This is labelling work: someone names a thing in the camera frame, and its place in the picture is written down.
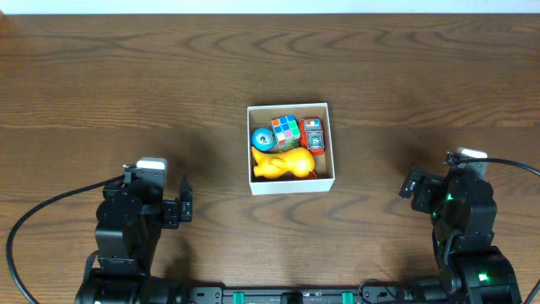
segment rubik's cube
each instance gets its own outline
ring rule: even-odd
[[[273,132],[279,149],[296,148],[300,146],[300,130],[293,115],[272,120]]]

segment yellow rubber duck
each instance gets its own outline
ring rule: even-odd
[[[256,177],[276,179],[288,171],[293,172],[296,177],[308,177],[315,170],[315,159],[306,148],[266,154],[251,146],[251,153],[257,163],[257,166],[253,167]]]

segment white box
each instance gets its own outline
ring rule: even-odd
[[[257,163],[251,156],[251,134],[261,127],[270,128],[270,122],[274,118],[286,115],[294,115],[296,120],[304,117],[319,117],[324,128],[325,153],[315,156],[317,179],[296,181],[291,173],[284,179],[276,181],[268,180],[253,175],[253,166]],[[336,180],[334,172],[334,157],[332,152],[332,135],[330,131],[330,117],[328,104],[304,104],[282,106],[250,106],[247,108],[247,162],[250,188],[253,195],[278,194],[278,193],[311,193],[327,192]]]

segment wood grain surface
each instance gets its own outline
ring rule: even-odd
[[[431,224],[397,191],[465,146],[540,166],[537,15],[7,16],[0,21],[0,242],[31,207],[142,156],[186,173],[191,224],[153,274],[228,286],[358,285],[435,274]],[[329,193],[253,197],[246,108],[327,102]],[[540,277],[540,182],[490,165],[494,245],[522,296]],[[73,302],[100,191],[43,209],[15,240],[44,303]],[[0,302],[25,303],[0,263]]]

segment white wall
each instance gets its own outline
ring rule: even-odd
[[[540,0],[0,0],[6,14],[540,13]]]

